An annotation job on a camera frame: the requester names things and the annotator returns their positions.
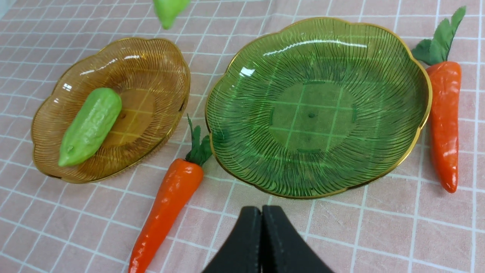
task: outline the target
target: orange carrot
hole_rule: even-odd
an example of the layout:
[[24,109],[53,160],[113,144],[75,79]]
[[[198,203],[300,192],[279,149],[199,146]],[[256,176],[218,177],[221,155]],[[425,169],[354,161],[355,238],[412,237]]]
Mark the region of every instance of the orange carrot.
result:
[[456,30],[465,16],[466,7],[445,18],[433,39],[424,39],[412,50],[413,56],[429,65],[426,70],[433,88],[431,104],[431,161],[443,188],[454,193],[458,188],[458,104],[461,67],[448,61]]
[[204,178],[202,165],[212,155],[209,136],[205,136],[200,143],[200,126],[193,130],[190,119],[189,126],[192,149],[185,160],[178,158],[168,168],[148,219],[131,252],[129,273],[146,271],[178,214]]

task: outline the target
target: gold rim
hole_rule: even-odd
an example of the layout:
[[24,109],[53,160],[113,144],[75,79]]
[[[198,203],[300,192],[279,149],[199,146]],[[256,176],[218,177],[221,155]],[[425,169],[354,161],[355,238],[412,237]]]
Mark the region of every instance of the gold rim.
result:
[[[366,182],[363,182],[359,185],[355,185],[355,186],[352,186],[352,187],[348,187],[348,188],[343,188],[341,190],[338,190],[338,191],[334,191],[332,193],[328,193],[328,194],[322,194],[322,195],[317,195],[317,196],[311,196],[311,197],[294,197],[294,196],[287,196],[287,195],[279,195],[279,194],[275,194],[275,193],[272,193],[266,189],[263,189],[261,187],[259,187],[258,185],[254,185],[253,183],[250,183],[248,181],[245,181],[237,176],[235,176],[231,171],[229,171],[222,163],[221,161],[219,160],[219,158],[217,157],[217,154],[215,152],[215,149],[214,149],[214,145],[213,145],[213,142],[212,142],[212,132],[210,131],[210,127],[209,127],[209,123],[207,122],[207,105],[208,105],[208,102],[209,102],[209,99],[207,99],[206,101],[206,111],[205,111],[205,119],[206,119],[206,126],[207,126],[207,129],[209,131],[209,138],[210,138],[210,149],[212,150],[212,154],[214,156],[214,158],[217,160],[217,162],[219,163],[219,165],[222,167],[222,169],[224,169],[225,171],[227,171],[229,174],[231,174],[232,176],[234,176],[235,178],[237,178],[238,180],[250,185],[250,186],[253,186],[269,195],[273,195],[273,196],[276,196],[276,197],[280,197],[280,198],[284,198],[284,199],[293,199],[293,200],[303,200],[303,199],[318,199],[318,198],[322,198],[322,197],[327,197],[327,196],[331,196],[331,195],[334,195],[334,194],[338,194],[338,193],[342,193],[348,189],[352,189],[352,188],[359,188],[359,187],[362,187],[362,186],[365,186],[365,185],[368,185],[376,180],[378,180],[379,178],[382,178],[383,176],[387,175],[388,173],[390,173],[391,171],[393,171],[394,169],[396,169],[402,162],[404,162],[404,160],[406,160],[406,158],[411,154],[411,152],[413,151],[414,147],[416,146],[417,142],[418,142],[418,139],[420,137],[420,134],[421,134],[421,131],[423,130],[426,122],[428,121],[428,117],[429,117],[429,114],[430,114],[430,111],[431,111],[431,103],[433,101],[433,90],[431,88],[431,80],[429,79],[429,76],[428,76],[428,73],[426,72],[426,69],[424,69],[424,67],[421,65],[421,63],[419,63],[418,60],[416,60],[414,57],[413,57],[413,54],[411,52],[411,49],[409,49],[409,47],[406,45],[406,43],[399,37],[397,36],[396,33],[394,33],[393,31],[391,31],[390,29],[388,28],[385,28],[385,27],[382,27],[382,26],[379,26],[379,25],[376,25],[376,24],[372,24],[372,23],[363,23],[363,22],[357,22],[357,23],[351,23],[349,21],[346,21],[346,20],[342,20],[340,18],[334,18],[334,17],[312,17],[312,18],[307,18],[307,19],[303,19],[303,20],[300,20],[298,22],[294,22],[293,24],[283,28],[282,30],[278,31],[278,32],[274,32],[274,33],[268,33],[268,34],[265,34],[265,35],[262,35],[261,37],[258,37],[254,40],[252,40],[251,42],[247,43],[245,46],[243,46],[235,55],[234,57],[231,59],[231,61],[229,62],[229,65],[227,66],[226,68],[226,71],[224,72],[224,74],[221,76],[221,78],[217,81],[217,83],[214,85],[214,87],[216,87],[219,82],[227,75],[228,71],[229,71],[229,68],[231,67],[232,63],[234,62],[234,60],[239,56],[239,54],[244,51],[249,45],[251,45],[252,43],[260,40],[260,39],[263,39],[263,38],[266,38],[268,36],[272,36],[272,35],[279,35],[285,31],[287,31],[288,29],[300,24],[300,23],[303,23],[303,22],[306,22],[306,21],[312,21],[312,20],[323,20],[323,19],[331,19],[331,20],[336,20],[336,21],[340,21],[340,22],[343,22],[345,24],[348,24],[348,25],[364,25],[364,26],[372,26],[372,27],[376,27],[376,28],[379,28],[379,29],[382,29],[390,34],[392,34],[394,37],[396,37],[400,43],[404,46],[404,48],[406,49],[407,51],[407,54],[409,55],[409,58],[411,59],[411,61],[413,61],[418,67],[419,69],[421,70],[421,72],[423,73],[425,79],[426,79],[426,82],[428,84],[428,104],[426,106],[426,111],[424,112],[424,116],[423,116],[423,119],[421,120],[421,123],[420,125],[418,126],[417,130],[416,130],[416,134],[414,136],[414,139],[411,143],[411,145],[409,145],[409,148],[407,149],[407,151],[404,153],[404,155],[398,160],[396,161],[396,163],[394,163],[394,165],[392,165],[389,169],[387,169],[386,171],[382,172],[380,175],[374,177],[373,179],[371,180],[368,180]],[[214,88],[212,88],[207,96],[207,98],[210,97],[210,95],[212,94],[212,92],[214,91]]]
[[[57,85],[60,83],[61,79],[65,76],[65,74],[71,70],[71,68],[73,68],[75,65],[83,62],[83,61],[86,61],[90,58],[94,58],[96,56],[98,56],[99,54],[101,54],[105,49],[107,49],[108,47],[116,44],[116,43],[119,43],[119,42],[122,42],[122,41],[125,41],[125,40],[142,40],[142,41],[165,41],[165,42],[168,42],[170,45],[172,45],[175,49],[176,49],[176,52],[177,54],[181,57],[182,59],[182,63],[183,63],[183,66],[186,68],[186,70],[189,72],[188,73],[188,76],[189,76],[189,84],[187,85],[187,88],[189,90],[189,92],[187,92],[187,96],[184,98],[184,104],[183,104],[183,108],[182,108],[182,111],[180,112],[181,114],[179,114],[178,118],[176,118],[172,124],[172,127],[170,127],[170,129],[168,130],[167,134],[165,134],[165,136],[150,150],[148,151],[147,153],[145,153],[142,157],[140,157],[137,161],[133,162],[131,165],[129,166],[126,166],[124,167],[123,169],[113,173],[113,174],[110,174],[108,176],[105,176],[105,177],[102,177],[102,178],[98,178],[98,179],[95,179],[95,180],[91,180],[89,182],[76,182],[76,181],[72,181],[72,180],[69,180],[69,179],[64,179],[62,177],[59,177],[59,176],[55,176],[55,175],[51,175],[45,171],[43,171],[41,168],[39,168],[39,166],[37,165],[37,163],[35,162],[35,140],[34,140],[34,137],[33,137],[33,125],[34,125],[34,121],[35,119],[37,118],[37,114],[39,113],[40,109],[44,106],[45,103],[48,102],[48,100],[54,95],[54,91],[56,90],[57,88]],[[39,108],[37,109],[37,111],[35,112],[33,118],[32,118],[32,123],[31,123],[31,139],[32,139],[32,144],[33,144],[33,148],[32,148],[32,161],[35,165],[35,167],[37,168],[37,170],[39,170],[39,172],[41,172],[42,174],[48,176],[48,177],[52,177],[52,178],[56,178],[56,179],[60,179],[60,180],[63,180],[65,182],[68,182],[68,183],[73,183],[73,184],[87,184],[87,183],[94,183],[94,182],[98,182],[98,181],[101,181],[101,180],[105,180],[105,179],[108,179],[108,178],[112,178],[112,177],[115,177],[119,174],[121,174],[122,172],[124,171],[127,171],[128,169],[138,165],[141,163],[142,160],[144,160],[145,158],[153,155],[158,149],[161,149],[163,147],[163,145],[168,141],[168,139],[172,136],[173,132],[175,131],[176,127],[178,126],[178,124],[180,123],[180,120],[182,119],[182,116],[183,116],[183,113],[185,112],[185,108],[187,107],[187,103],[189,101],[189,96],[190,96],[190,83],[191,83],[191,74],[190,74],[190,69],[189,69],[189,65],[187,64],[187,62],[185,61],[184,57],[183,57],[183,54],[182,52],[180,51],[180,49],[176,46],[175,43],[173,43],[172,41],[168,40],[168,39],[165,39],[165,38],[153,38],[153,39],[145,39],[145,38],[140,38],[140,37],[126,37],[126,38],[121,38],[119,40],[116,40],[114,42],[111,42],[109,43],[107,46],[105,46],[104,48],[100,49],[98,52],[96,52],[95,54],[93,55],[90,55],[90,56],[87,56],[77,62],[75,62],[73,65],[71,65],[66,71],[64,71],[64,73],[59,77],[59,80],[56,82],[55,86],[54,86],[54,89],[52,90],[52,93],[40,104]]]

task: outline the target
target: plastic vegetable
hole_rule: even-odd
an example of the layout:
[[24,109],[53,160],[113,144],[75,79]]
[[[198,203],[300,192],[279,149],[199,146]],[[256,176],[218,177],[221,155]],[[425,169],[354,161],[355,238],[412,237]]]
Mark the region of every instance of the plastic vegetable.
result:
[[192,149],[185,160],[178,158],[168,168],[150,214],[131,252],[129,273],[145,272],[178,214],[202,182],[204,171],[201,166],[212,155],[210,140],[209,136],[205,136],[200,143],[200,126],[193,130],[190,119],[189,126]]
[[174,24],[175,18],[189,5],[190,0],[153,0],[155,13],[162,23],[162,27],[168,30]]
[[78,165],[101,147],[121,112],[121,97],[110,88],[95,89],[64,133],[60,167]]
[[430,67],[426,70],[433,88],[431,104],[431,158],[441,185],[449,193],[458,187],[458,101],[461,87],[461,67],[448,61],[453,38],[466,7],[438,25],[433,39],[421,41],[412,53]]

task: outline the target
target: plate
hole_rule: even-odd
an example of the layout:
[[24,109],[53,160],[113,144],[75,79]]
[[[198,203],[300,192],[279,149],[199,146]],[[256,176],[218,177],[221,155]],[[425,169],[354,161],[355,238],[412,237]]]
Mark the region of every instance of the plate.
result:
[[[74,167],[59,167],[62,138],[87,96],[110,87],[123,109],[96,154]],[[120,173],[165,144],[178,125],[190,91],[190,71],[169,40],[115,41],[69,68],[32,121],[33,161],[42,173],[70,183]]]
[[426,71],[396,34],[319,17],[241,49],[209,94],[206,118],[226,171],[272,195],[309,199],[396,168],[431,99]]

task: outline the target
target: scalloped plate rim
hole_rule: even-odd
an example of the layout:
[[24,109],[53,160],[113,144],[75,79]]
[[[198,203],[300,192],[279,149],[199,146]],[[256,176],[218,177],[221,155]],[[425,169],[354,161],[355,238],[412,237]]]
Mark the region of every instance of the scalloped plate rim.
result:
[[[224,166],[224,164],[222,164],[221,160],[219,159],[219,157],[217,156],[217,153],[215,152],[215,149],[214,149],[214,145],[213,145],[213,140],[212,140],[212,131],[210,129],[210,126],[209,126],[209,122],[208,122],[208,118],[207,118],[207,107],[209,105],[209,97],[212,95],[212,93],[214,92],[216,86],[219,85],[219,83],[229,74],[229,71],[230,69],[232,68],[232,64],[234,63],[234,61],[240,57],[240,54],[251,44],[253,43],[256,43],[256,42],[260,42],[261,40],[263,39],[266,39],[270,36],[279,36],[279,35],[282,35],[284,32],[287,32],[288,30],[290,30],[291,28],[293,27],[296,27],[297,25],[301,24],[301,23],[304,23],[304,22],[307,22],[307,21],[318,21],[318,20],[335,20],[335,21],[339,21],[339,22],[343,22],[347,25],[364,25],[364,26],[371,26],[371,27],[375,27],[375,28],[378,28],[378,29],[382,29],[388,33],[390,33],[391,35],[393,35],[394,37],[396,37],[401,46],[403,46],[405,49],[406,49],[406,52],[407,52],[407,55],[409,57],[409,59],[421,70],[422,74],[424,75],[425,79],[426,79],[426,82],[427,82],[427,85],[428,85],[428,103],[427,103],[427,106],[426,106],[426,111],[424,112],[424,116],[421,120],[421,123],[419,124],[419,126],[416,128],[416,134],[413,138],[413,141],[411,142],[411,144],[409,145],[408,149],[406,150],[406,152],[403,154],[403,156],[396,161],[396,163],[394,163],[391,167],[389,167],[386,171],[382,172],[380,175],[377,175],[375,176],[374,178],[366,181],[366,182],[363,182],[363,183],[360,183],[358,185],[355,185],[355,186],[352,186],[352,187],[347,187],[347,188],[342,188],[340,190],[337,190],[337,191],[334,191],[334,192],[331,192],[331,193],[327,193],[327,194],[322,194],[322,195],[315,195],[315,196],[289,196],[289,195],[280,195],[280,194],[276,194],[274,192],[271,192],[267,189],[264,189],[258,185],[255,185],[253,183],[250,183],[248,181],[245,181],[244,179],[236,176],[235,174],[233,174],[233,172],[231,172],[228,168],[226,168]],[[423,67],[423,65],[418,61],[416,60],[414,57],[413,57],[413,54],[411,53],[411,49],[409,49],[409,47],[406,45],[406,43],[402,40],[402,38],[400,38],[395,32],[391,31],[390,29],[386,28],[386,27],[383,27],[383,26],[380,26],[380,25],[377,25],[377,24],[373,24],[373,23],[365,23],[365,22],[349,22],[349,21],[346,21],[346,20],[343,20],[343,19],[340,19],[340,18],[336,18],[336,17],[310,17],[310,18],[306,18],[306,19],[303,19],[303,20],[300,20],[300,21],[297,21],[297,22],[294,22],[292,24],[290,24],[289,26],[281,29],[280,31],[277,31],[277,32],[273,32],[273,33],[268,33],[268,34],[264,34],[260,37],[257,37],[256,39],[250,41],[249,43],[247,43],[246,45],[244,45],[235,55],[234,57],[231,59],[231,61],[229,62],[229,65],[227,66],[224,74],[221,76],[221,78],[216,82],[216,84],[214,85],[214,87],[210,90],[209,94],[207,95],[207,100],[206,100],[206,107],[205,107],[205,120],[206,120],[206,126],[207,126],[207,129],[209,131],[209,138],[210,138],[210,149],[212,150],[212,154],[214,156],[214,158],[216,159],[216,161],[219,163],[219,165],[226,171],[228,172],[230,175],[232,175],[233,177],[235,177],[236,179],[244,182],[245,184],[248,184],[250,186],[253,186],[255,188],[257,188],[258,190],[264,192],[264,193],[267,193],[269,195],[273,195],[273,196],[276,196],[276,197],[279,197],[279,198],[284,198],[284,199],[294,199],[294,200],[304,200],[304,199],[318,199],[318,198],[323,198],[323,197],[327,197],[327,196],[331,196],[331,195],[334,195],[334,194],[338,194],[338,193],[342,193],[344,191],[347,191],[349,189],[352,189],[352,188],[359,188],[359,187],[362,187],[362,186],[365,186],[365,185],[368,185],[369,183],[372,183],[382,177],[384,177],[385,175],[389,174],[391,171],[393,171],[394,169],[396,169],[401,163],[403,163],[406,158],[411,154],[411,152],[413,151],[414,147],[416,146],[417,142],[418,142],[418,139],[421,135],[421,131],[423,130],[424,126],[426,125],[426,122],[428,121],[428,118],[429,118],[429,115],[430,115],[430,112],[431,112],[431,104],[432,104],[432,101],[433,101],[433,90],[431,88],[431,80],[429,79],[429,76],[428,76],[428,73],[426,72],[426,69]]]
[[[104,53],[104,51],[106,49],[108,49],[109,47],[113,46],[114,44],[117,44],[119,42],[122,42],[122,41],[126,41],[126,40],[142,40],[142,41],[145,41],[145,42],[151,42],[151,41],[165,41],[165,42],[168,42],[168,44],[175,48],[176,49],[176,52],[177,54],[181,57],[182,59],[182,64],[183,66],[187,69],[187,71],[189,72],[188,73],[188,90],[189,90],[189,93],[190,94],[190,83],[191,83],[191,74],[190,74],[190,69],[189,69],[189,65],[187,64],[187,61],[185,61],[185,59],[183,58],[183,54],[182,54],[182,51],[180,51],[180,49],[176,46],[175,43],[173,43],[172,41],[166,39],[166,38],[150,38],[150,39],[146,39],[146,38],[142,38],[142,37],[125,37],[125,38],[121,38],[119,40],[116,40],[116,41],[113,41],[111,43],[109,43],[108,45],[106,45],[104,48],[100,49],[98,52],[94,53],[93,55],[89,55],[75,63],[73,63],[68,69],[66,69],[66,71],[64,71],[64,73],[62,73],[62,75],[59,77],[59,79],[57,80],[56,84],[54,85],[54,88],[51,92],[51,94],[49,96],[47,96],[47,98],[40,104],[39,108],[36,110],[33,118],[32,118],[32,122],[31,122],[31,139],[32,139],[32,162],[33,164],[35,165],[35,167],[37,168],[37,170],[39,172],[41,172],[43,175],[45,176],[48,176],[48,177],[52,177],[52,178],[56,178],[56,179],[60,179],[62,181],[65,181],[65,182],[68,182],[68,183],[73,183],[73,184],[87,184],[87,183],[94,183],[94,182],[99,182],[101,180],[105,180],[105,179],[108,179],[108,178],[112,178],[112,177],[115,177],[119,174],[121,174],[122,172],[125,172],[127,171],[128,169],[138,165],[141,163],[142,160],[144,160],[145,158],[147,158],[148,156],[152,155],[153,152],[155,150],[157,150],[158,148],[160,148],[161,144],[165,141],[166,139],[166,136],[170,136],[172,131],[175,130],[175,128],[178,126],[178,124],[180,123],[180,120],[181,120],[181,117],[182,115],[180,116],[179,119],[176,119],[174,121],[174,124],[172,125],[172,127],[170,128],[170,130],[167,132],[167,134],[165,134],[165,137],[163,137],[155,146],[153,146],[153,148],[148,151],[147,153],[145,153],[143,156],[141,156],[138,160],[136,160],[135,162],[133,162],[131,165],[128,165],[122,169],[120,169],[119,171],[117,172],[114,172],[108,176],[105,176],[105,177],[102,177],[102,178],[98,178],[98,179],[94,179],[94,180],[90,180],[88,182],[77,182],[76,180],[70,180],[70,179],[66,179],[64,177],[60,177],[60,176],[56,176],[56,175],[52,175],[46,171],[44,171],[42,168],[40,168],[39,164],[36,163],[35,161],[35,146],[36,146],[36,143],[35,143],[35,140],[34,140],[34,133],[33,133],[33,127],[34,127],[34,121],[35,119],[37,118],[37,114],[39,113],[39,111],[42,109],[42,107],[44,107],[44,105],[46,105],[46,103],[48,103],[52,96],[56,93],[56,89],[57,89],[57,86],[59,85],[59,83],[61,82],[61,80],[64,78],[64,76],[67,74],[67,72],[69,72],[71,69],[73,69],[75,66],[79,65],[80,63],[84,62],[84,61],[87,61],[91,58],[95,58],[95,57],[98,57],[99,55],[101,55],[102,53]],[[188,97],[186,98],[185,102],[184,102],[184,105],[187,106],[187,102],[188,102]]]

